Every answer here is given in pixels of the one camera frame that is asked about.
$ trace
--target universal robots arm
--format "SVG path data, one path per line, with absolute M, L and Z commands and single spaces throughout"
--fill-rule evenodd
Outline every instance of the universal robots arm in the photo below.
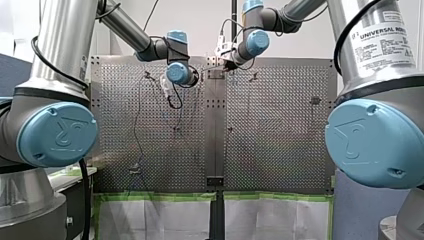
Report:
M 328 152 L 360 184 L 412 188 L 397 217 L 396 239 L 424 239 L 424 74 L 396 0 L 292 0 L 281 10 L 247 0 L 243 42 L 230 51 L 219 44 L 216 53 L 236 69 L 267 49 L 267 31 L 297 32 L 325 2 L 337 40 L 334 66 L 344 82 L 325 128 Z
M 87 68 L 94 22 L 99 18 L 134 50 L 140 61 L 168 61 L 168 79 L 192 86 L 187 35 L 149 37 L 112 0 L 48 0 L 30 79 L 12 99 L 0 99 L 0 167 L 63 167 L 88 153 L 97 123 L 87 109 Z

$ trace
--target electrical cable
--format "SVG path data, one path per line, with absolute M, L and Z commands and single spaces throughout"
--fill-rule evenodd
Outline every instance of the electrical cable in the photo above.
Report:
M 308 18 L 308 19 L 303 19 L 303 20 L 296 20 L 296 19 L 293 19 L 293 18 L 287 16 L 287 13 L 284 11 L 285 10 L 285 7 L 281 10 L 281 15 L 283 15 L 290 22 L 293 22 L 293 23 L 304 23 L 304 22 L 310 22 L 310 21 L 316 19 L 317 17 L 321 16 L 321 14 L 323 14 L 327 9 L 328 9 L 328 4 L 317 15 L 315 15 L 315 16 L 313 16 L 311 18 Z
M 280 12 L 277 9 L 274 9 L 274 8 L 270 8 L 270 9 L 275 13 L 276 17 L 278 18 L 278 20 L 280 21 L 280 24 L 281 24 L 281 32 L 278 33 L 276 31 L 274 31 L 274 33 L 275 33 L 275 35 L 277 35 L 277 37 L 281 37 L 281 36 L 284 35 L 284 19 L 283 19 L 283 16 L 282 16 L 282 14 L 280 14 Z M 277 19 L 275 20 L 274 29 L 277 26 L 278 20 Z
M 41 62 L 43 62 L 45 65 L 47 65 L 49 68 L 51 68 L 53 71 L 55 71 L 56 73 L 62 75 L 63 77 L 69 79 L 70 81 L 81 85 L 83 87 L 83 90 L 88 88 L 88 84 L 85 83 L 83 80 L 74 78 L 71 75 L 68 75 L 66 73 L 64 73 L 63 71 L 59 70 L 58 68 L 56 68 L 52 63 L 50 63 L 46 58 L 44 58 L 44 56 L 41 54 L 40 49 L 38 48 L 38 36 L 35 36 L 32 40 L 31 40 L 31 46 L 32 46 L 32 50 L 34 51 L 35 55 L 41 60 Z
M 149 24 L 150 18 L 153 16 L 153 13 L 155 12 L 155 9 L 158 3 L 159 3 L 159 0 L 156 0 L 155 4 L 153 5 L 152 11 L 150 11 L 149 17 L 146 20 L 146 24 L 144 25 L 144 29 L 143 29 L 144 31 L 146 31 L 147 25 Z
M 179 110 L 179 109 L 183 108 L 183 101 L 181 100 L 180 94 L 178 93 L 177 88 L 175 87 L 175 84 L 172 84 L 172 87 L 174 88 L 174 92 L 175 92 L 175 94 L 177 95 L 178 101 L 180 101 L 180 106 L 175 107 L 175 105 L 174 105 L 174 104 L 172 104 L 171 96 L 168 96 L 168 97 L 166 98 L 166 100 L 168 100 L 169 106 L 170 106 L 172 109 Z
M 5 115 L 6 113 L 8 113 L 10 111 L 10 108 L 12 107 L 12 100 L 7 100 L 5 102 L 1 102 L 0 103 L 0 119 L 3 117 L 3 115 Z M 0 155 L 0 158 L 10 161 L 12 162 L 12 160 L 9 160 L 5 157 L 3 157 L 2 155 Z
M 91 190 L 90 181 L 88 178 L 87 165 L 82 159 L 79 161 L 81 168 L 82 182 L 84 187 L 84 230 L 81 240 L 89 240 L 90 237 L 90 222 L 91 222 Z
M 99 20 L 99 22 L 102 22 L 102 19 L 109 16 L 111 13 L 113 13 L 116 9 L 118 9 L 121 6 L 121 3 L 117 3 L 115 6 L 112 7 L 112 9 L 110 9 L 109 11 L 107 11 L 106 13 L 104 11 L 106 11 L 106 5 L 107 5 L 107 0 L 103 1 L 103 13 L 101 15 L 98 15 L 96 17 L 96 20 Z
M 235 21 L 235 20 L 233 20 L 233 19 L 230 19 L 230 18 L 227 18 L 227 19 L 225 19 L 225 21 L 222 23 L 222 27 L 221 27 L 221 31 L 220 31 L 221 35 L 224 35 L 224 27 L 225 27 L 225 24 L 226 24 L 227 22 L 233 22 L 233 23 L 237 24 L 239 27 L 244 28 L 244 26 L 243 26 L 243 25 L 241 25 L 240 23 L 238 23 L 237 21 Z
M 336 42 L 336 47 L 334 49 L 334 55 L 333 55 L 333 60 L 334 60 L 334 66 L 337 70 L 337 72 L 342 76 L 342 69 L 340 67 L 340 53 L 342 51 L 344 42 L 346 41 L 346 39 L 349 37 L 350 31 L 352 31 L 352 29 L 356 26 L 356 24 L 359 23 L 359 21 L 361 21 L 362 17 L 365 16 L 365 14 L 368 13 L 368 11 L 374 7 L 377 3 L 381 2 L 383 0 L 374 0 L 372 2 L 369 2 L 367 5 L 365 5 L 359 12 L 358 14 L 355 15 L 355 17 L 352 18 L 352 20 L 346 25 L 346 27 L 343 29 L 342 33 L 340 34 L 339 38 L 337 39 Z

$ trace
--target robotic arm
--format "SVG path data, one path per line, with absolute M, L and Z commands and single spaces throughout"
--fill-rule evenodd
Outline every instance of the robotic arm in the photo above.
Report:
M 85 95 L 94 23 L 102 20 L 127 42 L 140 61 L 167 59 L 173 84 L 194 86 L 187 35 L 171 31 L 149 37 L 112 0 L 48 0 L 39 36 L 32 41 L 30 79 L 0 98 L 0 235 L 7 239 L 66 238 L 66 199 L 55 193 L 41 168 L 80 161 L 92 148 L 97 122 Z M 85 172 L 85 163 L 80 161 Z M 85 183 L 88 196 L 88 179 Z M 85 207 L 90 208 L 86 197 Z M 89 211 L 84 239 L 88 239 Z
M 396 0 L 292 0 L 281 11 L 247 0 L 243 42 L 224 54 L 218 46 L 216 53 L 235 69 L 268 48 L 266 31 L 295 33 L 325 2 L 337 39 L 334 63 L 344 81 L 326 127 L 333 161 L 366 186 L 423 185 L 424 118 L 418 102 L 424 100 L 424 75 L 416 69 Z
M 0 166 L 63 167 L 91 149 L 97 123 L 86 108 L 87 84 L 82 79 L 96 13 L 140 61 L 167 59 L 166 75 L 172 83 L 197 83 L 198 75 L 188 65 L 184 32 L 151 38 L 112 0 L 47 1 L 40 35 L 34 41 L 39 57 L 31 78 L 15 88 L 13 101 L 0 105 Z

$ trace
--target universal robots logo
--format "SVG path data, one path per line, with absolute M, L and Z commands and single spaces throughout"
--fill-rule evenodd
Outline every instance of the universal robots logo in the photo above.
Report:
M 58 148 L 53 148 L 56 151 L 81 152 L 83 148 L 79 146 L 81 134 L 88 125 L 85 121 L 80 121 L 70 118 L 61 118 L 58 122 L 60 129 L 56 136 L 56 145 Z
M 359 32 L 352 34 L 352 40 L 355 40 L 359 36 Z

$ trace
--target white wall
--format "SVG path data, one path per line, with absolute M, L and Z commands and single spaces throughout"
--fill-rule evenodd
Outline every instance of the white wall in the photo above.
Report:
M 265 0 L 265 4 L 267 7 L 281 8 L 289 1 Z M 420 21 L 417 19 L 423 1 L 399 1 L 416 55 L 420 35 Z M 140 26 L 144 26 L 154 2 L 155 0 L 122 0 L 122 8 Z M 240 21 L 244 0 L 238 2 Z M 230 17 L 230 9 L 230 0 L 160 0 L 147 33 L 163 36 L 169 30 L 182 29 L 188 34 L 191 55 L 212 54 L 221 23 Z M 229 26 L 230 24 L 226 28 L 227 36 L 230 36 Z M 267 57 L 331 58 L 335 44 L 328 11 L 316 20 L 305 23 L 297 34 L 286 34 L 281 38 L 275 34 L 270 36 L 271 46 L 263 55 Z M 111 54 L 128 55 L 132 52 L 122 40 L 116 36 L 111 37 Z

